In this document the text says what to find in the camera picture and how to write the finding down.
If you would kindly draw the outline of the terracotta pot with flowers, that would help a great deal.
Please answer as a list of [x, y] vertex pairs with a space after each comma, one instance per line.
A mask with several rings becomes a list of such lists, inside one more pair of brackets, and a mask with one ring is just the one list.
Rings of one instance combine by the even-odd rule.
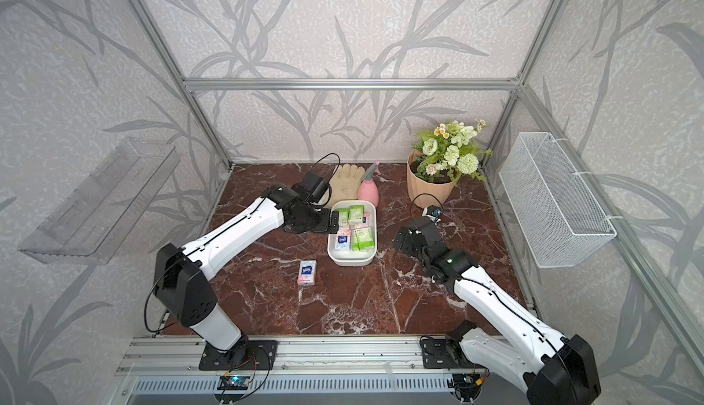
[[407, 189], [414, 206], [444, 204], [464, 178], [486, 180], [480, 162], [492, 151], [477, 140], [486, 126], [481, 119], [473, 124], [454, 120], [417, 135], [407, 161]]

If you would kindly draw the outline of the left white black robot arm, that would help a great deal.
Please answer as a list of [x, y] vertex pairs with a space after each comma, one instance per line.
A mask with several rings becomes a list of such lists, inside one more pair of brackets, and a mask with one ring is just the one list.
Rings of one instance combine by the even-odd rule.
[[147, 297], [159, 300], [181, 326], [196, 332], [216, 351], [234, 350], [245, 342], [245, 335], [220, 307], [211, 280], [271, 231], [337, 232], [338, 214], [321, 203], [324, 197], [332, 197], [326, 182], [300, 182], [291, 188], [275, 184], [214, 231], [182, 247], [165, 245], [157, 253]]

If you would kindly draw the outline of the left green circuit board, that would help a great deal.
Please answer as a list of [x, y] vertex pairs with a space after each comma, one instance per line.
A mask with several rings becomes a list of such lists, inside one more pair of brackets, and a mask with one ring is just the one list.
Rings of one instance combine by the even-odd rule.
[[219, 378], [216, 389], [219, 391], [246, 391], [250, 384], [251, 377], [249, 376], [223, 375]]

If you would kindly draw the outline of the aluminium front rail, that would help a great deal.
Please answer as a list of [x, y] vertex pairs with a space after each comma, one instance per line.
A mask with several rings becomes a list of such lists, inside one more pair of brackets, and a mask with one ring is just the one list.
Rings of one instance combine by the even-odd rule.
[[[254, 340], [278, 341], [277, 354], [268, 371], [258, 374], [304, 374], [313, 372], [348, 374], [410, 374], [440, 372], [489, 372], [474, 368], [424, 368], [418, 335], [300, 335], [253, 336]], [[225, 371], [200, 371], [205, 341], [196, 336], [136, 338], [119, 363], [119, 376], [186, 376]]]

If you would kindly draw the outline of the green tissue pack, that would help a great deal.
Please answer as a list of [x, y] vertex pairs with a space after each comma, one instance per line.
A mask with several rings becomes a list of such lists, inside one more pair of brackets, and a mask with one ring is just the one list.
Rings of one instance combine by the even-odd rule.
[[368, 250], [376, 246], [374, 231], [371, 227], [358, 227], [353, 230], [353, 248], [356, 251]]
[[349, 225], [349, 208], [338, 208], [338, 226], [346, 229]]
[[348, 209], [348, 222], [358, 225], [365, 221], [365, 207], [363, 205], [352, 205]]

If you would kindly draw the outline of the pink blue tissue pack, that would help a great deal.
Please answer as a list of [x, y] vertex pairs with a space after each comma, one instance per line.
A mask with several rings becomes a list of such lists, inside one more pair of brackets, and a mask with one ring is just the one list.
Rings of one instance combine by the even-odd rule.
[[315, 285], [317, 262], [315, 260], [303, 260], [300, 262], [297, 284], [299, 286]]
[[335, 236], [335, 251], [350, 251], [352, 249], [352, 231], [348, 228], [340, 229]]

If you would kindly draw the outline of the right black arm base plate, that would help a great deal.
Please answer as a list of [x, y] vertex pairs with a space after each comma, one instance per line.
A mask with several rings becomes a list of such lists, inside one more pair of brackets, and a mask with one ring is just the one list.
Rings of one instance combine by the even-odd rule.
[[464, 355], [459, 343], [450, 338], [422, 335], [419, 339], [423, 367], [431, 369], [474, 368]]

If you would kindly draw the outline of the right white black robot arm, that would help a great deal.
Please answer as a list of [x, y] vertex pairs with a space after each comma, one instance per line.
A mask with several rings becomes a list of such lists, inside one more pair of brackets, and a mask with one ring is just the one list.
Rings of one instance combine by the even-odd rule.
[[451, 249], [436, 220], [422, 216], [401, 227], [396, 250], [417, 259], [433, 282], [467, 302], [500, 333], [464, 322], [449, 335], [457, 361], [487, 368], [532, 404], [592, 404], [601, 395], [595, 355], [581, 336], [566, 338], [505, 292], [462, 249]]

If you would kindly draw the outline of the pink spray bottle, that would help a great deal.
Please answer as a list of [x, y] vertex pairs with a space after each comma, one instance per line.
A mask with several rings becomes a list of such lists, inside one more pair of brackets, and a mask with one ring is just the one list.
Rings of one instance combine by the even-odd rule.
[[378, 171], [379, 165], [379, 162], [375, 162], [366, 169], [357, 192], [357, 199], [359, 201], [367, 201], [374, 207], [378, 206], [380, 199], [378, 186], [374, 179], [374, 175]]

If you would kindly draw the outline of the white plastic storage box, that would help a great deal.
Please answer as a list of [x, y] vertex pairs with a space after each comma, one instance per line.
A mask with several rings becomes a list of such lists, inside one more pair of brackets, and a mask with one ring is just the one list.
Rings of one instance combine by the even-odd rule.
[[376, 208], [367, 201], [339, 201], [332, 208], [336, 211], [338, 208], [349, 208], [352, 205], [363, 205], [365, 207], [365, 212], [370, 213], [370, 225], [374, 231], [376, 246], [374, 248], [362, 251], [356, 251], [353, 247], [350, 251], [335, 251], [335, 234], [329, 234], [327, 236], [327, 253], [328, 256], [341, 267], [362, 267], [370, 264], [377, 255], [379, 248], [379, 238], [377, 231], [377, 212]]

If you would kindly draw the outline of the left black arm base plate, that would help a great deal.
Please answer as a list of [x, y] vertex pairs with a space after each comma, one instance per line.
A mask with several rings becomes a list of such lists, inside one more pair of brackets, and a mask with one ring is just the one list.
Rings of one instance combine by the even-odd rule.
[[205, 344], [198, 366], [200, 371], [264, 370], [272, 368], [278, 341], [241, 339], [231, 349], [222, 351]]

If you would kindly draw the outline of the clear acrylic wall shelf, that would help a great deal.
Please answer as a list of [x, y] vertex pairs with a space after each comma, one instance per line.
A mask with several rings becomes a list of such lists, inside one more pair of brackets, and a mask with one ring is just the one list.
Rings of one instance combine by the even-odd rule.
[[43, 264], [106, 265], [180, 161], [171, 144], [123, 139], [18, 251]]

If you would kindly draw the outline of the beige rubber glove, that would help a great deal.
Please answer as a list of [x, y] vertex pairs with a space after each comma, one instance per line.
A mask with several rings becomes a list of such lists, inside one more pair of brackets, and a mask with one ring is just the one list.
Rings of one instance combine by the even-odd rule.
[[344, 164], [339, 168], [329, 181], [332, 197], [326, 208], [332, 208], [339, 201], [355, 201], [365, 171], [363, 167], [350, 164]]

